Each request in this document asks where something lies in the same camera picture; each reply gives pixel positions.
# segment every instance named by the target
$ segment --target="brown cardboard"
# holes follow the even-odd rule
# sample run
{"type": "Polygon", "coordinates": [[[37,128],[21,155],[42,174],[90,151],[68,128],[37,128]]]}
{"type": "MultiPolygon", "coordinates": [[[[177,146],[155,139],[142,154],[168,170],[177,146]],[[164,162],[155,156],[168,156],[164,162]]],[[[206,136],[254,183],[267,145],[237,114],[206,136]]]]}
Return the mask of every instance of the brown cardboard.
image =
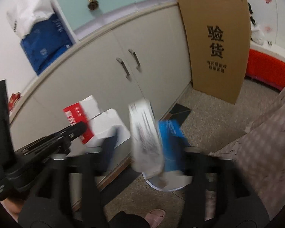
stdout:
{"type": "Polygon", "coordinates": [[[234,104],[249,54],[247,0],[178,0],[178,3],[187,34],[193,88],[234,104]]]}

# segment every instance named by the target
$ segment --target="black pants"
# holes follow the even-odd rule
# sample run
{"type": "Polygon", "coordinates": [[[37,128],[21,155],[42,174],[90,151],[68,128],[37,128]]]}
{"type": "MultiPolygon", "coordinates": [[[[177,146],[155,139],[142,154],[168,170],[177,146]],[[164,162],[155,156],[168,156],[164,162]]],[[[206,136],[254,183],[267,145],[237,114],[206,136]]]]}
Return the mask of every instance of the black pants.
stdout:
{"type": "Polygon", "coordinates": [[[141,216],[127,214],[124,211],[116,214],[109,222],[110,228],[150,228],[149,223],[141,216]]]}

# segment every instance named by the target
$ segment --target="foot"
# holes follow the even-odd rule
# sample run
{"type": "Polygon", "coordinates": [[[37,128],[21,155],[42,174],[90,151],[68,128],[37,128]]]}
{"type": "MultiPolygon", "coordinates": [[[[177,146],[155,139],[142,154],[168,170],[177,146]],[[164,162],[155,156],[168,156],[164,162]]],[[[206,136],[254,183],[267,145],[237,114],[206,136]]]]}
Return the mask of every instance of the foot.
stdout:
{"type": "Polygon", "coordinates": [[[162,209],[153,209],[148,212],[145,220],[149,223],[151,228],[156,228],[164,219],[166,212],[162,209]]]}

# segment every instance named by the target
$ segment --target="red object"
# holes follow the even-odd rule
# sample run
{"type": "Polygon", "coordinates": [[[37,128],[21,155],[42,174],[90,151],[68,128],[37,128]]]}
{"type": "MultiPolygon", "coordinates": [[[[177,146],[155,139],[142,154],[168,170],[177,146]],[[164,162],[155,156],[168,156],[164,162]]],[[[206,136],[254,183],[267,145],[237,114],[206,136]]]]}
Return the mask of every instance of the red object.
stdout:
{"type": "Polygon", "coordinates": [[[78,122],[84,122],[87,125],[87,130],[80,136],[80,139],[83,144],[87,143],[90,139],[93,138],[94,134],[89,126],[89,121],[84,114],[84,110],[80,103],[73,104],[69,107],[63,109],[66,114],[67,119],[71,125],[74,125],[78,122]]]}
{"type": "Polygon", "coordinates": [[[285,87],[285,62],[250,49],[246,75],[282,90],[285,87]]]}
{"type": "Polygon", "coordinates": [[[10,99],[8,100],[8,111],[11,112],[15,105],[17,104],[18,100],[21,98],[21,94],[20,92],[16,93],[16,94],[12,94],[10,99]]]}

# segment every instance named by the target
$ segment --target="metal handle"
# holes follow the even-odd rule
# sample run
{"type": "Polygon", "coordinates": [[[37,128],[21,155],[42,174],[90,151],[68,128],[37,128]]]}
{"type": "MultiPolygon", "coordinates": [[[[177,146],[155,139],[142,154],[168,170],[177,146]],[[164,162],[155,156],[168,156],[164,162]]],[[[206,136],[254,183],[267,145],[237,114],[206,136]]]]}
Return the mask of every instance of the metal handle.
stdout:
{"type": "Polygon", "coordinates": [[[130,73],[129,73],[129,71],[127,70],[127,67],[125,66],[125,63],[124,63],[123,60],[120,59],[119,57],[116,58],[116,60],[122,65],[123,69],[125,70],[125,73],[127,74],[127,75],[126,75],[126,78],[129,80],[129,79],[130,79],[130,73]]]}
{"type": "Polygon", "coordinates": [[[136,63],[137,63],[137,67],[136,68],[140,71],[140,62],[139,62],[139,60],[137,58],[137,55],[136,55],[135,51],[129,49],[129,52],[134,57],[134,59],[136,60],[136,63]]]}

